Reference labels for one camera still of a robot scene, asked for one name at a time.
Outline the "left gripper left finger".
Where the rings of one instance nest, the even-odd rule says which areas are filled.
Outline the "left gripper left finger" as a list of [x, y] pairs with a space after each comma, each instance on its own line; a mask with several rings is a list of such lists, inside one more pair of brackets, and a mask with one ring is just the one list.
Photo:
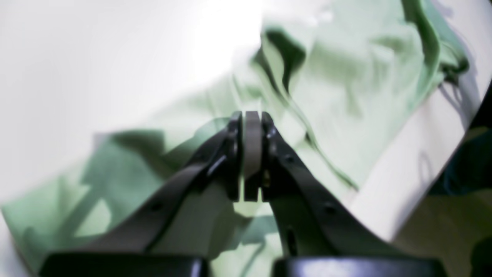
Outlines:
[[262, 122], [235, 112], [184, 167], [111, 231], [50, 254], [42, 277], [206, 277], [205, 240], [224, 205], [255, 202], [262, 184]]

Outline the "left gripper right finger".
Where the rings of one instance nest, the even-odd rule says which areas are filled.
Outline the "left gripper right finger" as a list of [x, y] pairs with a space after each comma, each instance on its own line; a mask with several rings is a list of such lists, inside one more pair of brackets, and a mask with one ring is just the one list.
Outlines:
[[283, 258], [273, 277], [446, 277], [437, 259], [413, 257], [381, 240], [309, 171], [261, 116], [262, 199], [274, 214]]

